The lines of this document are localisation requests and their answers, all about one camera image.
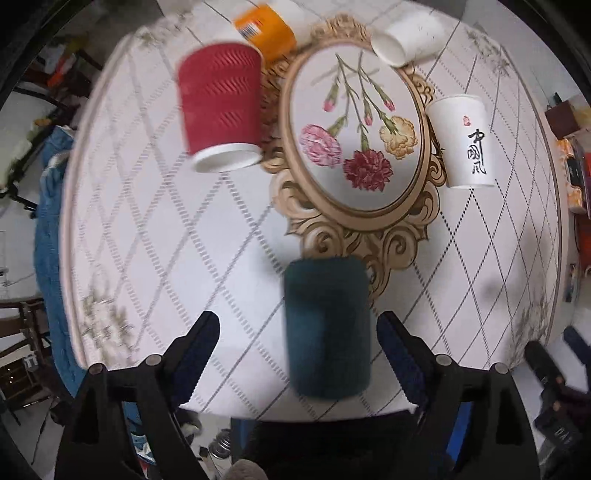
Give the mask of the dark teal cup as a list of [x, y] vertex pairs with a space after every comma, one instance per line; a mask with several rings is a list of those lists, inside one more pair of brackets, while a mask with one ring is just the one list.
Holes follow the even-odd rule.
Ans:
[[301, 396], [342, 400], [370, 384], [370, 287], [356, 257], [301, 259], [283, 275], [290, 382]]

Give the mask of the red ribbed paper cup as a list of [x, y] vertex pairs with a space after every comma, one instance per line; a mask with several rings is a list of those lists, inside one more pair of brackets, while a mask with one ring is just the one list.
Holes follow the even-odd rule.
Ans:
[[263, 158], [260, 80], [262, 57], [245, 43], [213, 43], [182, 60], [179, 103], [197, 172], [228, 172]]

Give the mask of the white cup with calligraphy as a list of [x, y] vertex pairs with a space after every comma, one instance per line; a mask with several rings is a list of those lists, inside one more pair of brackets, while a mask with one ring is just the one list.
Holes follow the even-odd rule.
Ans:
[[493, 187], [492, 136], [483, 101], [474, 95], [451, 95], [431, 102], [426, 114], [442, 150], [448, 186]]

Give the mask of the white paper cup lying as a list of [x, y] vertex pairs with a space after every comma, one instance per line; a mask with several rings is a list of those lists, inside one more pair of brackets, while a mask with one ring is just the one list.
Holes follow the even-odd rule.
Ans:
[[370, 37], [375, 54], [396, 68], [439, 54], [445, 44], [445, 26], [427, 11], [408, 12]]

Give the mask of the orange white paper cup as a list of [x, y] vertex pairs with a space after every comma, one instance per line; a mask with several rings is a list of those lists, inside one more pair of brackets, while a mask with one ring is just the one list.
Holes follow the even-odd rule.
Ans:
[[293, 1], [256, 5], [232, 21], [242, 38], [252, 44], [266, 64], [272, 64], [297, 47], [301, 9]]

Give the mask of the dark wooden chair near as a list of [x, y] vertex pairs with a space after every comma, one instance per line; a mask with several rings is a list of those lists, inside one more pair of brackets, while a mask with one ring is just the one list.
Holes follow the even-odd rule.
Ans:
[[60, 395], [52, 358], [49, 322], [41, 296], [1, 301], [1, 406], [17, 424], [17, 410]]

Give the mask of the blue quilted blanket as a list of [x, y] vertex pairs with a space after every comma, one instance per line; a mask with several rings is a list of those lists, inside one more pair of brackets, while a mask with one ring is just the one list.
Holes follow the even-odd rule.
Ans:
[[43, 144], [33, 254], [36, 282], [47, 312], [53, 363], [71, 396], [76, 395], [85, 375], [71, 345], [60, 282], [62, 193], [74, 135], [69, 127], [57, 126]]

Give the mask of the white patterned tablecloth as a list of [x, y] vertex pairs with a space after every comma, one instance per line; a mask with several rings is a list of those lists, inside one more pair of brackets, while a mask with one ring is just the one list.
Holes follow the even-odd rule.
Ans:
[[[61, 211], [78, 365], [133, 366], [209, 310], [221, 337], [190, 409], [309, 421], [405, 408], [378, 345], [360, 394], [325, 402], [294, 391], [283, 275], [302, 258], [362, 260], [373, 313], [393, 311], [462, 365], [517, 366], [527, 342], [549, 341], [564, 270], [553, 138], [508, 52], [443, 16], [443, 50], [394, 69], [370, 36], [416, 4], [304, 2], [311, 43], [263, 69], [263, 160], [199, 173], [177, 70], [247, 9], [204, 1], [141, 27], [98, 77]], [[485, 105], [493, 187], [447, 184], [426, 107], [458, 94]]]

